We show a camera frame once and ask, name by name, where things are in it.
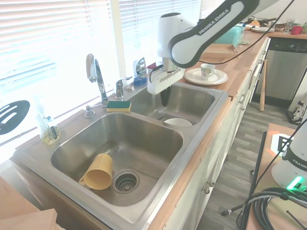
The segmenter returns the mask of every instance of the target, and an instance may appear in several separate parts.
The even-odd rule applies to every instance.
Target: sink basin
[[[95,156],[107,153],[113,159],[113,184],[91,191],[113,205],[127,206],[149,194],[182,144],[182,136],[172,129],[112,113],[62,144],[51,164],[78,182]]]
[[[214,102],[214,95],[201,89],[173,85],[166,107],[162,105],[161,94],[152,95],[143,90],[130,99],[131,111],[160,121],[183,118],[194,125]]]
[[[39,137],[23,144],[11,158],[31,169],[114,230],[145,230],[227,98],[223,91],[175,83],[169,102],[146,86],[125,97],[128,113],[108,113],[103,107],[85,118],[84,111],[60,124],[61,138],[44,145]],[[164,123],[183,118],[193,126]],[[113,159],[112,185],[92,190],[78,183],[97,154]]]

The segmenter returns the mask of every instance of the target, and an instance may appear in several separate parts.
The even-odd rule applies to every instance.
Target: sink drain
[[[140,184],[139,175],[132,170],[124,170],[113,177],[113,189],[121,194],[133,192]]]

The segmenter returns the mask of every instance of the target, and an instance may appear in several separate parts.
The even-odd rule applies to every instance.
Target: wooden floor
[[[236,218],[240,210],[223,217],[220,213],[242,204],[247,199],[251,185],[249,171],[255,168],[262,133],[269,123],[296,128],[288,123],[285,109],[259,103],[250,103],[244,113],[234,143],[225,160],[213,193],[197,230],[237,230]]]

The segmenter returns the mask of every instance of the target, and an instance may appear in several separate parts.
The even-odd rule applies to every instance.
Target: coffee cup
[[[103,190],[112,184],[112,158],[98,154],[79,183],[95,190]]]
[[[204,81],[210,81],[215,75],[215,65],[202,64],[201,65],[201,79]]]

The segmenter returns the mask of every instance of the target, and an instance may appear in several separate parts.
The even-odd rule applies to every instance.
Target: bottle
[[[143,85],[147,82],[145,58],[133,62],[134,85]]]
[[[35,119],[37,122],[37,129],[39,136],[43,143],[52,145],[60,138],[60,130],[52,116],[46,115],[43,105],[39,100],[36,100],[36,110],[38,114]]]

